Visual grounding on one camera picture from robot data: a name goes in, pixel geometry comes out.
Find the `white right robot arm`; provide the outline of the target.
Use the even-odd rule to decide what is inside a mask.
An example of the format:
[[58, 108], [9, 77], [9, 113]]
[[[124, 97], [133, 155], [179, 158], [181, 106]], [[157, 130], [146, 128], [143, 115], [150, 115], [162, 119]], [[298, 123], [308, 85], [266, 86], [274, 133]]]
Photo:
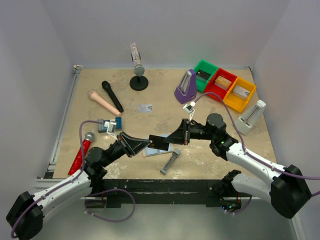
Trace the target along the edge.
[[164, 139], [165, 143], [188, 145], [190, 140], [208, 140], [211, 151], [225, 161], [236, 164], [254, 176], [241, 172], [227, 177], [223, 192], [228, 196], [245, 193], [269, 202], [281, 216], [292, 219], [312, 198], [301, 170], [266, 160], [248, 150], [244, 144], [227, 133], [227, 125], [218, 113], [211, 113], [204, 125], [187, 118], [180, 126]]

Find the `silver VIP card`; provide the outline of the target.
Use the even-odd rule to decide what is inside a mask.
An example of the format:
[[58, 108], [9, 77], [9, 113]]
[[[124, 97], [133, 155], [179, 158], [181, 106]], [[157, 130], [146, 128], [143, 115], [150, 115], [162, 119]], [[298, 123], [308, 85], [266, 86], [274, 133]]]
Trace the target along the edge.
[[151, 113], [153, 110], [153, 106], [151, 104], [139, 104], [137, 106], [138, 113]]

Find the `black VIP card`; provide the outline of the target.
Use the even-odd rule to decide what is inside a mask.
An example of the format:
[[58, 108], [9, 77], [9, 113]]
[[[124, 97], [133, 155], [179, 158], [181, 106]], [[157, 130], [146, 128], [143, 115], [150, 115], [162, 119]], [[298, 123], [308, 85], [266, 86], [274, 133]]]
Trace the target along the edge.
[[168, 151], [170, 144], [165, 141], [166, 137], [158, 136], [158, 135], [149, 135], [148, 140], [150, 144], [148, 148], [157, 149], [161, 151]]

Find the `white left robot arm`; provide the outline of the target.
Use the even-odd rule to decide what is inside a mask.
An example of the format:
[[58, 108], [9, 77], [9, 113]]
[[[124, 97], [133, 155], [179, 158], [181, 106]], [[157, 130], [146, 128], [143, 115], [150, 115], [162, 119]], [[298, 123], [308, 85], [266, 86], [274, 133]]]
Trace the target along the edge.
[[46, 220], [79, 198], [100, 195], [104, 190], [105, 167], [126, 155], [134, 157], [151, 142], [121, 132], [109, 148], [92, 147], [82, 167], [57, 184], [30, 194], [21, 193], [6, 216], [11, 226], [11, 237], [30, 240], [42, 229]]

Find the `beige card holder wallet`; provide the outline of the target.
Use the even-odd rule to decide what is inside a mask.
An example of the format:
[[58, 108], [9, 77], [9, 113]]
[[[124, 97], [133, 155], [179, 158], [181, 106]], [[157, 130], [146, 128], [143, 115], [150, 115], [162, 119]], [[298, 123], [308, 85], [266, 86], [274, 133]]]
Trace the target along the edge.
[[168, 145], [168, 149], [167, 150], [146, 147], [142, 151], [142, 155], [143, 155], [143, 157], [151, 157], [151, 156], [171, 153], [173, 150], [174, 150], [174, 145], [172, 143], [170, 143]]

